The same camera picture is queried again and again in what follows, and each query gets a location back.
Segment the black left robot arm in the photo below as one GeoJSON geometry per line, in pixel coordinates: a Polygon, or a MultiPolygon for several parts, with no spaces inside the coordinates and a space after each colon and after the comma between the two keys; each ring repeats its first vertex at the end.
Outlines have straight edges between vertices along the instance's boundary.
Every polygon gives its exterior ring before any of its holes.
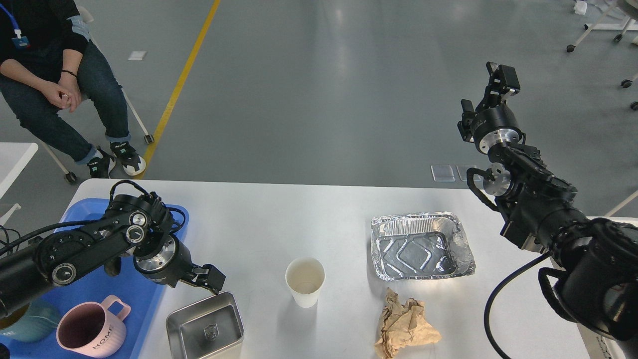
{"type": "Polygon", "coordinates": [[[134,268],[159,285],[184,282],[217,295],[225,275],[212,264],[199,266],[178,240],[184,224],[155,192],[131,185],[135,197],[110,191],[97,220],[62,222],[34,230],[1,250],[1,316],[5,318],[54,288],[68,286],[132,251],[134,268]]]}

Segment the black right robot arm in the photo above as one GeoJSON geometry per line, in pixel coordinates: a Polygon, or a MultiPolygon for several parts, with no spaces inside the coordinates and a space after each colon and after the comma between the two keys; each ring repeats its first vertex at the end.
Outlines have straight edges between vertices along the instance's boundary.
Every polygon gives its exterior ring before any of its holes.
{"type": "Polygon", "coordinates": [[[616,341],[627,359],[637,357],[637,227],[598,217],[573,205],[576,187],[552,173],[535,146],[525,143],[507,100],[519,93],[511,66],[486,63],[488,84],[474,106],[461,100],[458,130],[491,162],[488,170],[467,169],[472,193],[504,220],[501,235],[540,257],[508,275],[490,294],[483,314],[488,341],[502,358],[489,317],[496,295],[529,268],[552,258],[558,268],[540,268],[544,298],[561,318],[616,341]]]}

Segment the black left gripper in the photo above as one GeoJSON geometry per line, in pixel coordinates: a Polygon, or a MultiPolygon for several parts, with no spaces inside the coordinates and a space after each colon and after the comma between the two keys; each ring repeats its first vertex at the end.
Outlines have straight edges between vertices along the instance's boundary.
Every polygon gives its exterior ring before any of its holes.
{"type": "Polygon", "coordinates": [[[159,252],[148,259],[134,256],[134,268],[146,279],[175,288],[179,281],[218,295],[226,276],[212,264],[194,266],[190,251],[173,234],[166,235],[159,252]]]}

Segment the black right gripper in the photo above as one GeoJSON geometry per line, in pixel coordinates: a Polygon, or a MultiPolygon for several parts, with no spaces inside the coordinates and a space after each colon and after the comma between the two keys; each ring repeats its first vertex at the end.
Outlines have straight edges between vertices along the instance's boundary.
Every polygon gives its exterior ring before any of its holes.
{"type": "Polygon", "coordinates": [[[520,92],[516,70],[506,64],[486,63],[489,74],[482,100],[474,109],[471,100],[462,99],[461,120],[457,123],[461,139],[474,143],[476,149],[488,154],[499,143],[520,143],[523,132],[514,113],[506,104],[520,92]]]}

